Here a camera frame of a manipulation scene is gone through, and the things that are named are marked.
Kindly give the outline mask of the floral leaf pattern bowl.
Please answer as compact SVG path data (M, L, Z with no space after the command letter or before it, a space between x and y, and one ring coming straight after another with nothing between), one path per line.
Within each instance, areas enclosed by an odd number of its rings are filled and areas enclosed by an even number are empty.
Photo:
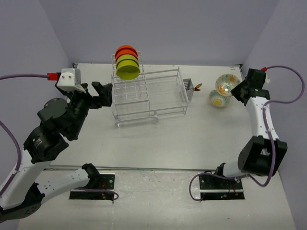
M231 91L241 82L241 80L233 74L223 74L215 82L215 89L219 94L225 97L233 96Z

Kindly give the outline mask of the lime green bowl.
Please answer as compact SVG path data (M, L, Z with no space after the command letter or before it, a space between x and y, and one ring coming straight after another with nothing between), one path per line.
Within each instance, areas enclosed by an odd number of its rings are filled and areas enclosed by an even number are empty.
M117 65L116 75L122 80L133 80L138 77L140 68L134 61L123 61Z
M116 67L119 68L121 66L136 66L139 67L138 59L130 54L124 54L120 56L116 61Z

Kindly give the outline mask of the yellow sun blue pattern bowl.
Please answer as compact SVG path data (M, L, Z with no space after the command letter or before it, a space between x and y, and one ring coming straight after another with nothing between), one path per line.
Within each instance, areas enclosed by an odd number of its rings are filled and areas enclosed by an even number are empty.
M225 108L230 104L230 97L223 96L216 90L209 93L209 100L212 106L216 108Z

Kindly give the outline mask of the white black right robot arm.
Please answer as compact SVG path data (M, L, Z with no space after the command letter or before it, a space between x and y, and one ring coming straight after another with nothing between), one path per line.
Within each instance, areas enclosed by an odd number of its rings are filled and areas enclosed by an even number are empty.
M231 178L245 175L272 177L276 174L288 149L287 143L279 139L270 113L270 94L262 87L266 73L249 69L246 78L232 91L248 111L251 123L251 138L239 153L237 161L222 163L217 167L214 183L225 188Z

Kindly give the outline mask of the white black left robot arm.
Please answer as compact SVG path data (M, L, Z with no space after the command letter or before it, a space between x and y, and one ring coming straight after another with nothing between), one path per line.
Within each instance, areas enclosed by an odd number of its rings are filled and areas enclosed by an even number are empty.
M69 145L77 140L90 109L100 109L112 105L111 83L101 85L92 82L97 96L87 90L87 84L81 84L82 92L67 92L69 102L63 98L49 100L37 115L40 125L36 127L24 142L19 153L16 169L8 177L9 185L4 186L0 194L0 220L23 219L34 214L48 200L77 189L90 193L107 193L100 189L100 173L91 164L84 164L72 174L54 181L38 182L40 173L54 161Z

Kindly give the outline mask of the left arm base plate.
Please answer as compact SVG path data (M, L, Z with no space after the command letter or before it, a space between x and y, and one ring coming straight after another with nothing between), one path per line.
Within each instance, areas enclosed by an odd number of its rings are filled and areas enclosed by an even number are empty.
M115 174L101 173L99 179L90 181L84 189L108 190L108 192L88 192L84 190L71 190L69 200L105 200L114 201L118 195L114 194Z

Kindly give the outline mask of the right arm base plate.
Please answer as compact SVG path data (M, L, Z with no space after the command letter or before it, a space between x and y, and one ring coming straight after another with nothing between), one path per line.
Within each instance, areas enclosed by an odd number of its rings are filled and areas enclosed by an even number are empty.
M223 180L214 176L199 176L201 201L244 200L240 179Z

